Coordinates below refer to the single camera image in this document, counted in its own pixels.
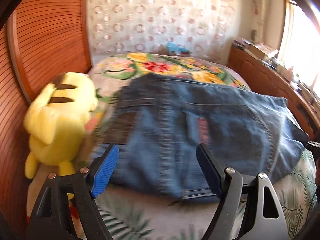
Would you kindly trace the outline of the blue denim jeans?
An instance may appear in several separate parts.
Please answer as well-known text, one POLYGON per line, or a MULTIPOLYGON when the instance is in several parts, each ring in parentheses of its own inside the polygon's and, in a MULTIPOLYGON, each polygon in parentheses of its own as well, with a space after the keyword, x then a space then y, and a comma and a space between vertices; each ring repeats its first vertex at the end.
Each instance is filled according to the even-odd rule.
POLYGON ((308 135, 289 119, 287 101, 227 85, 148 74, 119 94, 93 156, 119 148, 111 182, 174 199, 217 201, 196 158, 205 144, 241 174, 272 182, 300 160, 308 135))

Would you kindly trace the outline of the palm leaf print sheet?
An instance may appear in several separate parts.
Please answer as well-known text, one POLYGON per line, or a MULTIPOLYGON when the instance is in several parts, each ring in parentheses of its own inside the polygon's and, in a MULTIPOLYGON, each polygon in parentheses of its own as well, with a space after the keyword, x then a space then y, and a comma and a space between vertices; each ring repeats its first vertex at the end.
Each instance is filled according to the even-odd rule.
MULTIPOLYGON (((317 205, 316 161, 303 150, 293 171, 274 185, 289 239, 304 227, 317 205)), ((201 239, 217 204, 173 201, 108 185, 95 203, 113 239, 201 239)))

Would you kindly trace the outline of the yellow Pikachu plush toy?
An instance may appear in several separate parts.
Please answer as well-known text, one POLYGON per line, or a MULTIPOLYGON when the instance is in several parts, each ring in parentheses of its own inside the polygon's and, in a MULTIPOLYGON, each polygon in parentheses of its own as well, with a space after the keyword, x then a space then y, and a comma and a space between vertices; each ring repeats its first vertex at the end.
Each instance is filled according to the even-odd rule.
POLYGON ((23 122, 29 134, 28 179, 35 177, 39 164, 57 166, 60 176, 74 174, 72 161, 97 106, 94 83, 84 73, 62 73, 41 90, 23 122))

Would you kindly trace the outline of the wooden side cabinet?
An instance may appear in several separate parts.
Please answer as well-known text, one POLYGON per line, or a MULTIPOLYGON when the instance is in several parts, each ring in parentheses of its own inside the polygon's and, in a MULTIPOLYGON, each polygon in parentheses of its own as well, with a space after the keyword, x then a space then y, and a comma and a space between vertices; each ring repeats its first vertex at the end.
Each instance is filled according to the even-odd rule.
POLYGON ((227 66, 246 81, 252 91, 287 99, 289 110, 311 140, 319 142, 319 117, 311 105, 276 71, 245 51, 231 46, 227 66))

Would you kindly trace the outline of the floral blanket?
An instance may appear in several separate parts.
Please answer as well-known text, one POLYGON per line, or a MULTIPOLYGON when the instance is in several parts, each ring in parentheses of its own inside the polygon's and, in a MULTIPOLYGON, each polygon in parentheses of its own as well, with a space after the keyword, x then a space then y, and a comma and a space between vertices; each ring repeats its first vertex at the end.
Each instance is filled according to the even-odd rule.
POLYGON ((132 79, 150 73, 250 90, 249 85, 237 72, 221 64, 195 57, 150 53, 107 56, 97 62, 88 74, 95 85, 98 107, 86 125, 87 133, 98 137, 112 115, 119 91, 128 86, 132 79))

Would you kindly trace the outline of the cardboard box on cabinet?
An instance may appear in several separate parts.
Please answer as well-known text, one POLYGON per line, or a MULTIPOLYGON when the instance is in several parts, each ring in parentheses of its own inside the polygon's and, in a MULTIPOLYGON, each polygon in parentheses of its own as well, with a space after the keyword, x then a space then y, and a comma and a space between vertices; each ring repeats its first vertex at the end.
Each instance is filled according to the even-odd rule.
POLYGON ((259 44, 250 44, 247 47, 247 50, 254 55, 257 59, 268 60, 277 55, 278 50, 273 49, 269 46, 264 45, 263 43, 259 44))

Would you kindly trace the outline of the patterned side curtain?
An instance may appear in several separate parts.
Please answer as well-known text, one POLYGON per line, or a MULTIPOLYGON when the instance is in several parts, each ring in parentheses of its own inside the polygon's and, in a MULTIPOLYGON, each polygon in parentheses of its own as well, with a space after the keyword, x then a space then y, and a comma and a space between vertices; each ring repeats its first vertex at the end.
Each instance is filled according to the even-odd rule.
POLYGON ((267 17, 268 0, 253 0, 254 2, 254 20, 253 30, 255 31, 255 43, 263 42, 264 29, 267 17))

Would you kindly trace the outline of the blue item on box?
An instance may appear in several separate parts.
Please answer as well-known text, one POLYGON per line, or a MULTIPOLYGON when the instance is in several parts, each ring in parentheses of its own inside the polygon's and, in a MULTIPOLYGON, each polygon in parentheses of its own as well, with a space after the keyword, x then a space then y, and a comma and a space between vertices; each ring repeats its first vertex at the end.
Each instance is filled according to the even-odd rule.
POLYGON ((169 55, 187 56, 190 55, 190 51, 182 46, 178 46, 172 42, 168 42, 166 49, 169 55))

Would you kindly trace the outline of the circle pattern sheer curtain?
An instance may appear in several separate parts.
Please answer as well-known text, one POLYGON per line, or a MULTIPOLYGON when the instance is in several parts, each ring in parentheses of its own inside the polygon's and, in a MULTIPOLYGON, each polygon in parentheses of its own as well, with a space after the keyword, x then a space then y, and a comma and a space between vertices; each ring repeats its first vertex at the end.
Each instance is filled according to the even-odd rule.
POLYGON ((240 28, 241 0, 87 0, 94 62, 112 54, 164 54, 168 44, 193 57, 225 61, 240 28))

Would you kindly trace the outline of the window with wooden frame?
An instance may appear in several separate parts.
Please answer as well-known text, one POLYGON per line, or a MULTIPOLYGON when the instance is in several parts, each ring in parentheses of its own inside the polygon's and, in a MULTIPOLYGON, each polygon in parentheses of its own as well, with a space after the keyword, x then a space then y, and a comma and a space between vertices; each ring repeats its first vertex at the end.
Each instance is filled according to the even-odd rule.
POLYGON ((285 24, 278 59, 296 80, 319 95, 319 31, 294 0, 285 0, 285 24))

